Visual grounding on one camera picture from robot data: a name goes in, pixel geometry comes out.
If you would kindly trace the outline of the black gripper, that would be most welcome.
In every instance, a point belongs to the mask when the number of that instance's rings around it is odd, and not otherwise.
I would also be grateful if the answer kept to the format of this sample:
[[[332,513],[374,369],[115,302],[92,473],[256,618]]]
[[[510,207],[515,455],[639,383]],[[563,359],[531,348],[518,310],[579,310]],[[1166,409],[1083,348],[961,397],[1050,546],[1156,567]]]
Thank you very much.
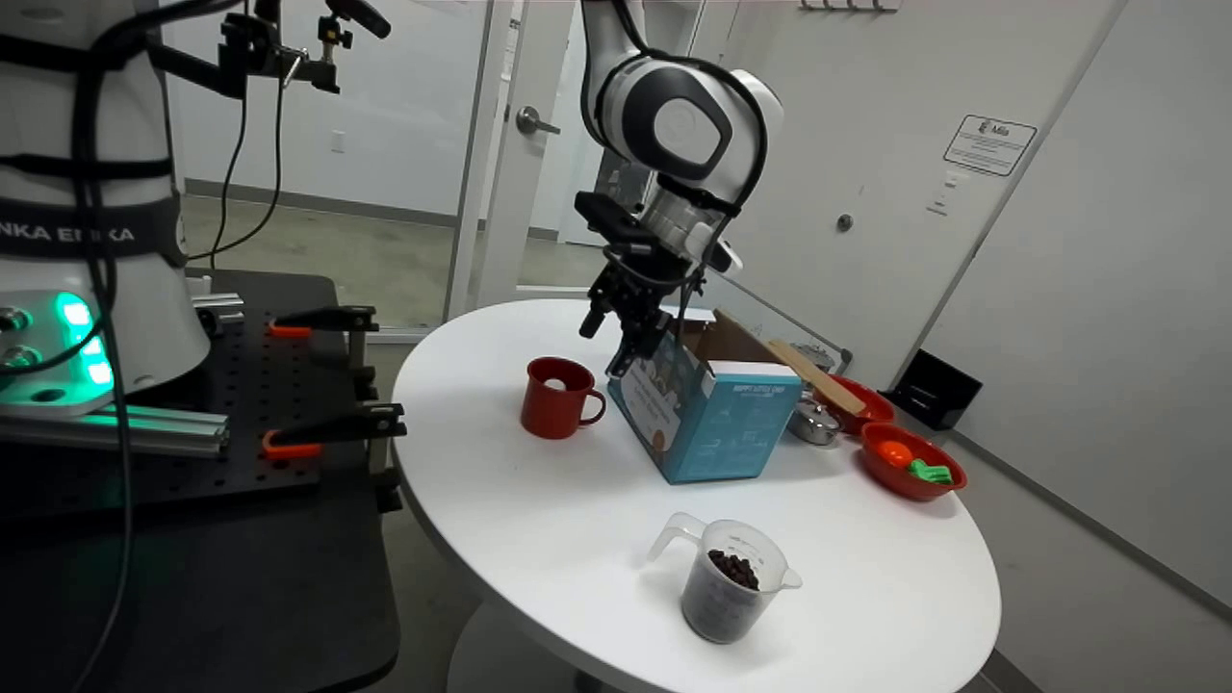
[[[646,211],[610,194],[577,194],[572,211],[605,242],[605,271],[583,289],[579,337],[592,338],[605,321],[618,328],[610,373],[649,359],[667,337],[663,302],[691,292],[707,266],[719,221],[683,196],[663,194]]]

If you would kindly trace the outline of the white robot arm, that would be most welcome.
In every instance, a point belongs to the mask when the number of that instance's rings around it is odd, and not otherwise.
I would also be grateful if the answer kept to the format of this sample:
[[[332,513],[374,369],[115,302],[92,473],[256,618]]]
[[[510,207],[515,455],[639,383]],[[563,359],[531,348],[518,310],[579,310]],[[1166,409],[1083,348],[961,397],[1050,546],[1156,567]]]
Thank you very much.
[[[579,119],[605,151],[597,184],[572,196],[605,238],[579,337],[617,316],[609,373],[649,359],[672,321],[663,302],[689,302],[704,274],[730,274],[726,224],[753,196],[771,157],[771,89],[742,70],[649,48],[632,0],[579,0]]]

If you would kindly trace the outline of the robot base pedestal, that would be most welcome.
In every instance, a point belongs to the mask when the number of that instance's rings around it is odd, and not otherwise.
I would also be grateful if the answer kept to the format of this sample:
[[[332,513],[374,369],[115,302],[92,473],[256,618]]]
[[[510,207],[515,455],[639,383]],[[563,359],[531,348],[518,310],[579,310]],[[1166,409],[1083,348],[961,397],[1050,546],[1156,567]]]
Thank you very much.
[[[225,0],[0,0],[0,418],[191,373],[166,26]]]

